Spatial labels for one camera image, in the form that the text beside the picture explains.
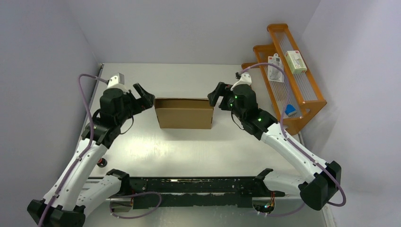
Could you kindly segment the brown cardboard box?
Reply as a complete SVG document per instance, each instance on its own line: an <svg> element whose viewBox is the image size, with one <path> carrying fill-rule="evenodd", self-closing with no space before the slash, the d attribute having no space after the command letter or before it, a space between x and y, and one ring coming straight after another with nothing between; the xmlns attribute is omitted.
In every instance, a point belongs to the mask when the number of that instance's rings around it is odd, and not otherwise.
<svg viewBox="0 0 401 227"><path fill-rule="evenodd" d="M205 98L157 98L154 108L161 129L212 128L214 107Z"/></svg>

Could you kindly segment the orange wooden tiered rack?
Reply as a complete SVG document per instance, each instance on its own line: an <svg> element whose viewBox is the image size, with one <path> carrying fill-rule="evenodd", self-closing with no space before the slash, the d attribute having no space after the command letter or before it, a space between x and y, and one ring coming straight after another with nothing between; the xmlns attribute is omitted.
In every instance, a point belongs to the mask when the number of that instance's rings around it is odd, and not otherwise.
<svg viewBox="0 0 401 227"><path fill-rule="evenodd" d="M272 42L254 46L253 52L257 63L268 62L275 54L282 60L285 75L281 76L280 82L269 79L271 73L267 66L260 66L259 69L277 118L284 113L285 107L294 107L294 113L284 114L284 125L291 135L295 135L324 108L327 101L310 70L298 74L291 72L285 55L288 51L300 53L300 50L288 25L270 24L267 31Z"/></svg>

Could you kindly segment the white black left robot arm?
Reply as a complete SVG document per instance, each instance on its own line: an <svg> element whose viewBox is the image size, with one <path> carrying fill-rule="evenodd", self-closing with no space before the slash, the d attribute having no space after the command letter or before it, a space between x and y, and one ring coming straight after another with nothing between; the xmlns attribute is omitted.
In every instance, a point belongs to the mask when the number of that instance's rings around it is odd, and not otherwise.
<svg viewBox="0 0 401 227"><path fill-rule="evenodd" d="M121 135L128 119L153 107L155 96L136 83L135 98L124 85L108 87L82 133L82 140L68 166L41 200L32 200L27 212L40 227L81 227L86 217L110 196L133 192L128 173L112 169L87 191L82 188L92 170L101 165L103 155Z"/></svg>

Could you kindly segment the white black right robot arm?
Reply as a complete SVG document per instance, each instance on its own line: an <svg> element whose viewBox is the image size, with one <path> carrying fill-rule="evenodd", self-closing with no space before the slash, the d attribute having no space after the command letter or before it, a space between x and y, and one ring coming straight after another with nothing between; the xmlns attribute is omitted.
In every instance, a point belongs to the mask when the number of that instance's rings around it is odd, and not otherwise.
<svg viewBox="0 0 401 227"><path fill-rule="evenodd" d="M221 110L237 117L244 131L275 149L300 173L304 179L298 186L300 197L308 207L321 210L337 192L344 192L340 185L341 166L316 156L286 132L273 115L259 108L256 93L249 85L219 82L207 95L210 106L214 107L220 97Z"/></svg>

